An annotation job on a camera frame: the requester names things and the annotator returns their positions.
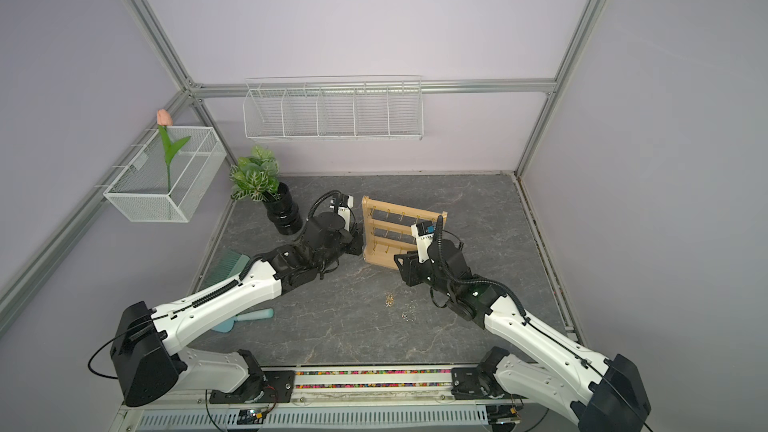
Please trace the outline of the wooden jewelry display stand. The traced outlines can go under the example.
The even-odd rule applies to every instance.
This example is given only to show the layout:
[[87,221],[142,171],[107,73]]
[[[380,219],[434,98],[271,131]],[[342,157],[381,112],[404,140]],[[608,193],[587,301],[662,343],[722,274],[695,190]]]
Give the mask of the wooden jewelry display stand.
[[394,256],[418,250],[418,237],[413,235],[420,222],[435,222],[446,212],[432,212],[384,202],[364,196],[362,199],[364,260],[371,265],[396,270]]

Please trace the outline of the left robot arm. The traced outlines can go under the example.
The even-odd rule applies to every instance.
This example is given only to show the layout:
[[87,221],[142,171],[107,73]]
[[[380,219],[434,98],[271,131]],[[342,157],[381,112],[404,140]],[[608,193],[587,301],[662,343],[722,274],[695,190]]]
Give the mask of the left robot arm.
[[334,271],[344,255],[359,256],[363,232],[353,197],[338,190],[312,206],[299,237],[247,259],[236,275],[190,296],[150,308],[127,307],[105,347],[127,407],[138,408],[170,392],[205,391],[217,403],[274,401],[269,380],[253,353],[216,353],[191,348],[203,333],[264,302]]

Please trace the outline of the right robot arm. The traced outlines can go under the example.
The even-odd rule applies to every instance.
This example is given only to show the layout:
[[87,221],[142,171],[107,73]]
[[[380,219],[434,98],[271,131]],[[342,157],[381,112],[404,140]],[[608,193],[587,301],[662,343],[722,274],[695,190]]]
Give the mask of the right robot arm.
[[425,284],[443,307],[512,345],[478,364],[479,389],[539,403],[581,431],[647,431],[651,405],[637,366],[581,345],[529,312],[505,284],[477,275],[444,221],[411,227],[416,248],[394,261],[409,286]]

